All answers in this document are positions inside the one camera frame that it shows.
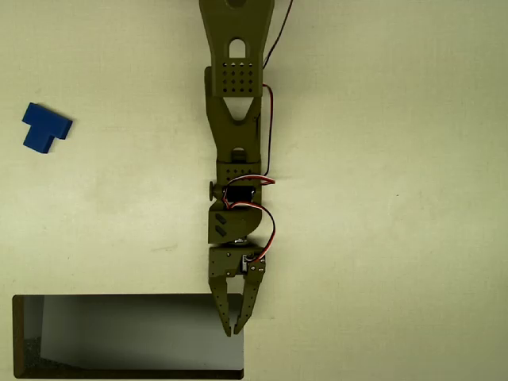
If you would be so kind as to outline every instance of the blue plastic piece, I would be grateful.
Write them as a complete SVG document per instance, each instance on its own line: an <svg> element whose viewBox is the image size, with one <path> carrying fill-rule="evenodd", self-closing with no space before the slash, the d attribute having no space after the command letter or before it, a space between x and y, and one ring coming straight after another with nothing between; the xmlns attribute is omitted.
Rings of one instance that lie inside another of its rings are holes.
<svg viewBox="0 0 508 381"><path fill-rule="evenodd" d="M23 145L40 153L48 153L55 138L64 140L72 125L66 117L35 103L29 104L23 122L31 126Z"/></svg>

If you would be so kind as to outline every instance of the blue block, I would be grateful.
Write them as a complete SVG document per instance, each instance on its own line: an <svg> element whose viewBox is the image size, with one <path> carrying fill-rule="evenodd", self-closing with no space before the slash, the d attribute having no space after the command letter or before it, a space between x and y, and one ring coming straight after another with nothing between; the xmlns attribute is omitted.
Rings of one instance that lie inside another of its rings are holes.
<svg viewBox="0 0 508 381"><path fill-rule="evenodd" d="M29 104L23 122L31 126L23 145L40 153L49 152L55 137L65 139L72 125L66 117L35 103Z"/></svg>

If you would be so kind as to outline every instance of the white table surface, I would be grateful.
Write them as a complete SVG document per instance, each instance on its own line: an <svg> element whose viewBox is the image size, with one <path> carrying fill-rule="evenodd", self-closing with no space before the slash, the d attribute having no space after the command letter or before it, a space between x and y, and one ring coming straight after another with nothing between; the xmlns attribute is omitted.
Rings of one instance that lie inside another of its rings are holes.
<svg viewBox="0 0 508 381"><path fill-rule="evenodd" d="M246 380L506 379L507 16L501 0L295 1L264 78L278 234ZM1 0L0 41L9 380L15 294L209 291L215 147L198 0ZM30 102L75 120L46 156L22 145Z"/></svg>

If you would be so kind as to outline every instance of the black cable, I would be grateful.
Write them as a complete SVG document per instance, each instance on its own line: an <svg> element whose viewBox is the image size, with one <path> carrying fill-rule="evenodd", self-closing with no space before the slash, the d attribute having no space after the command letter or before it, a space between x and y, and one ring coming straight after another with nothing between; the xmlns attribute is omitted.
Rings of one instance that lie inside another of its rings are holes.
<svg viewBox="0 0 508 381"><path fill-rule="evenodd" d="M271 87L269 87L266 83L263 83L263 87L266 87L268 89L268 92L270 93L270 132L268 133L268 160L267 160L267 171L264 172L265 176L268 176L268 172L270 171L270 161L271 161L271 131L273 130L273 104L274 104L274 97L273 97L273 91Z"/></svg>
<svg viewBox="0 0 508 381"><path fill-rule="evenodd" d="M268 65L268 61L270 60L271 54L273 53L273 51L275 50L275 47L279 43L280 37L283 35L283 31L284 31L284 28L286 27L286 22L289 17L289 13L291 12L291 7L293 6L293 1L294 0L291 0L289 3L289 6L287 7L286 17L284 18L283 26L280 29L279 35L277 36L275 43L271 47L270 52L268 52L267 58L264 59L263 69Z"/></svg>

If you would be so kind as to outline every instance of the olive green robotic arm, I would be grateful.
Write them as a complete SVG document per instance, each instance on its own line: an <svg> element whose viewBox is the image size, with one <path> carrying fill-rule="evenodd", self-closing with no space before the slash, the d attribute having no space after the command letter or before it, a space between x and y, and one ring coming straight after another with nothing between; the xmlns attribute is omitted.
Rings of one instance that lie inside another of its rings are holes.
<svg viewBox="0 0 508 381"><path fill-rule="evenodd" d="M210 184L208 241L209 284L224 330L231 336L227 278L244 276L244 293L234 333L252 315L266 272L266 261L252 261L263 248L249 243L247 235L261 223L262 211L229 209L225 188L233 202L262 203L259 179L230 182L242 175L261 173L260 115L263 96L263 52L274 0L200 0L210 45L212 66L205 70L206 113L217 146L217 182ZM229 56L232 41L245 44L245 57ZM252 104L241 121L235 120L224 97L250 97Z"/></svg>

